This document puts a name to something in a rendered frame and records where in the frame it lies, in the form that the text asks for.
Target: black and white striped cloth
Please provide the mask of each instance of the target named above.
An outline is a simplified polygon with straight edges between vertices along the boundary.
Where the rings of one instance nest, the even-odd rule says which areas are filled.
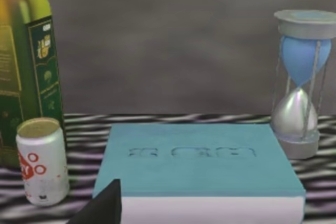
[[[86,115],[67,114],[69,196],[47,208],[25,197],[19,170],[0,168],[0,224],[64,224],[90,199],[112,123],[265,123],[253,115]],[[292,164],[307,190],[304,224],[336,224],[336,116],[319,120],[318,154]]]

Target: hourglass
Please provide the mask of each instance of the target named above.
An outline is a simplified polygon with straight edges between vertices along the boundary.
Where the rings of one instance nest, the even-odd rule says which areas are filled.
[[[275,17],[279,19],[282,38],[270,125],[288,158],[305,159],[318,150],[318,114],[331,39],[336,37],[336,14],[319,10],[282,10],[276,12]],[[286,94],[275,106],[281,61],[288,74]],[[319,72],[322,72],[322,81],[315,108],[312,97]],[[296,87],[290,90],[292,82]],[[308,83],[306,93],[303,86]]]

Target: white can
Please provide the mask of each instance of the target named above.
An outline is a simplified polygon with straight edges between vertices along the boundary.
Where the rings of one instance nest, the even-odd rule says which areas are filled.
[[[51,206],[69,193],[65,141],[59,122],[35,118],[17,128],[16,143],[27,199]]]

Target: gray background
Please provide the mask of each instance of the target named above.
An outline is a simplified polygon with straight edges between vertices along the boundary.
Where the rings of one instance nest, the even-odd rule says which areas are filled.
[[[50,2],[65,111],[82,113],[269,113],[273,13],[336,11],[336,0]],[[336,113],[335,57],[322,114]]]

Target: zebra print tablecloth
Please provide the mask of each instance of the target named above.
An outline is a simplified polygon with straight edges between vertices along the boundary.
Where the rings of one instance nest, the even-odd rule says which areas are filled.
[[[267,116],[66,115],[71,192],[60,204],[38,208],[25,198],[19,170],[0,168],[1,224],[64,224],[90,199],[112,123],[265,123]],[[304,224],[336,224],[336,116],[319,120],[320,149],[292,164],[307,190]]]

